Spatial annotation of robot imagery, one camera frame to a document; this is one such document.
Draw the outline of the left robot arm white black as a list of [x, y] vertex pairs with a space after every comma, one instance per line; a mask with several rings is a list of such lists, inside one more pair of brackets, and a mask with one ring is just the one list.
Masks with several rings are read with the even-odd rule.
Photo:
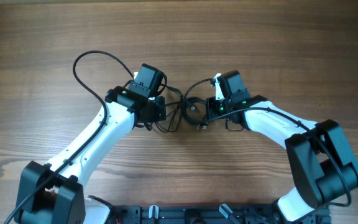
[[161, 85], [166, 75], [142, 64], [133, 81], [106, 93], [98, 115], [62, 152], [21, 173], [16, 223], [113, 223], [114, 207], [84, 196], [92, 173], [113, 146], [136, 126], [165, 119]]

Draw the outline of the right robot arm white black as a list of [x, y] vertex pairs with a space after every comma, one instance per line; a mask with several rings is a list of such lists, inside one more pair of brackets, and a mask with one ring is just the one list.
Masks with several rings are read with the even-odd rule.
[[231, 121], [286, 150], [295, 186], [275, 202], [283, 221], [296, 222], [324, 207], [352, 203], [358, 161], [337, 122], [302, 119], [263, 96], [251, 96], [237, 70], [216, 74], [211, 85], [215, 96], [206, 101], [209, 123]]

